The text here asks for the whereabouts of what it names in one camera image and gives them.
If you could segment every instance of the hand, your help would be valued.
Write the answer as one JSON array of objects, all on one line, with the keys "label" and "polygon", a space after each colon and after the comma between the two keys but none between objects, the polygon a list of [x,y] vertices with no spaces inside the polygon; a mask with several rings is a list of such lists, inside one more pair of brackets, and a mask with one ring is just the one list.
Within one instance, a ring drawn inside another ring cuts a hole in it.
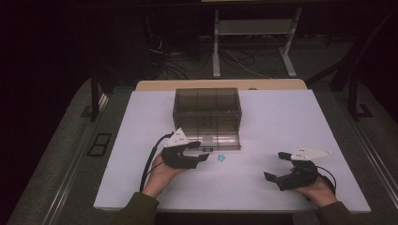
[{"label": "hand", "polygon": [[152,171],[141,193],[156,199],[178,174],[186,170],[187,169],[173,169],[167,166],[163,162],[161,154],[158,154],[152,161]]},{"label": "hand", "polygon": [[307,196],[317,207],[338,202],[328,184],[319,176],[312,185],[293,190]]}]

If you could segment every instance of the sleeve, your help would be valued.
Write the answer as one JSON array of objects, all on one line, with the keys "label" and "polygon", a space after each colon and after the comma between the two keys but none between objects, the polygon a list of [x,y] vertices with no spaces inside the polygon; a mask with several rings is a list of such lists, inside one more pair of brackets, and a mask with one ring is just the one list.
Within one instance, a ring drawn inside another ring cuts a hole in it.
[{"label": "sleeve", "polygon": [[117,212],[111,224],[153,225],[158,205],[156,199],[135,192],[126,207]]},{"label": "sleeve", "polygon": [[316,211],[321,224],[325,225],[366,225],[364,221],[351,214],[342,202],[336,202]]}]

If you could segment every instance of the white triangular marker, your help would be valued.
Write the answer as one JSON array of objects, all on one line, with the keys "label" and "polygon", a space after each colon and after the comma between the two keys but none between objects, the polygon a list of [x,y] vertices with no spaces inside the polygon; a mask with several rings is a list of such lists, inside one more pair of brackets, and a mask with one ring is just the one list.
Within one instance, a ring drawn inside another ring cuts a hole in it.
[{"label": "white triangular marker", "polygon": [[174,147],[180,146],[189,143],[187,136],[185,136],[184,132],[181,128],[176,130],[172,137],[170,137],[169,141],[164,145],[164,147]]},{"label": "white triangular marker", "polygon": [[312,148],[298,147],[298,150],[292,154],[292,157],[290,159],[309,161],[315,158],[328,157],[330,155],[331,155],[330,151],[322,151]]}]

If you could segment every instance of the gray carpet floor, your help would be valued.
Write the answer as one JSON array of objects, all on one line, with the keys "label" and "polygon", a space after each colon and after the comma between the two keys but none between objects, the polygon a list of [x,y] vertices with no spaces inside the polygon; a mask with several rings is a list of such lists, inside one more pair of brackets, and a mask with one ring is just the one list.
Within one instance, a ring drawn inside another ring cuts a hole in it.
[{"label": "gray carpet floor", "polygon": [[[158,63],[162,63],[167,69],[159,68],[158,79],[184,79],[185,76],[189,79],[211,79],[211,57],[208,60],[211,55],[211,42],[206,38],[202,42],[202,54],[199,59],[187,56],[183,52],[174,52],[171,54],[173,56],[164,57],[165,60],[159,61]],[[336,42],[330,46],[326,46],[326,42],[325,37],[294,41],[289,55],[299,79],[308,79],[334,64],[342,59],[351,47],[351,42]],[[222,39],[222,79],[263,79],[264,76],[288,79],[282,60],[277,54],[281,44],[283,41],[276,37]],[[249,65],[248,69],[251,72],[234,62],[234,57],[239,58],[241,65]],[[398,210],[366,154],[366,146],[358,134],[358,126],[363,129],[369,143],[380,155],[391,176],[396,179],[398,166],[395,151],[398,149],[398,126],[363,85],[360,85],[359,103],[365,104],[373,117],[361,118],[359,122],[353,121],[346,109],[347,90],[338,93],[329,90],[332,75],[309,88],[314,90],[334,137],[371,206],[371,213],[359,217],[374,225],[397,224]],[[108,96],[108,103],[97,120],[90,122],[88,117],[82,117],[84,108],[90,105],[90,82],[87,81],[82,86],[70,103],[9,224],[41,224],[43,221],[44,224],[109,223],[114,213],[95,209],[93,204],[133,90],[134,87],[117,87],[114,93]],[[112,133],[111,142],[103,157],[89,157],[85,153],[98,133]],[[56,202],[60,203],[58,210],[55,210],[54,214],[48,214],[53,200],[57,198],[61,199]],[[179,218],[183,220],[186,217],[179,215]],[[160,216],[157,222],[168,224],[172,221],[165,219],[171,218]],[[259,216],[252,217],[251,224],[270,224],[264,219]],[[294,215],[293,220],[295,224],[318,224],[313,213]],[[209,224],[245,224],[239,222],[242,221],[239,219],[233,222],[226,215],[212,217],[210,221]]]}]

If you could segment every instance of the white tabletop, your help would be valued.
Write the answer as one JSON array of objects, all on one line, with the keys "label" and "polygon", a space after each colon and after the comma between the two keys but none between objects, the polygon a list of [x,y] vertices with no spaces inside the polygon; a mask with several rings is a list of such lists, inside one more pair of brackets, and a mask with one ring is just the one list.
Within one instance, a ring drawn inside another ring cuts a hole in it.
[{"label": "white tabletop", "polygon": [[[331,151],[314,160],[337,179],[337,197],[354,213],[370,207],[350,171],[311,90],[239,90],[241,150],[213,152],[196,169],[179,175],[158,198],[160,211],[293,213],[314,206],[293,191],[279,191],[263,172],[289,173],[278,152],[297,146]],[[135,191],[158,139],[174,131],[174,91],[131,94],[94,207],[123,208]],[[218,155],[225,156],[224,161]]]}]

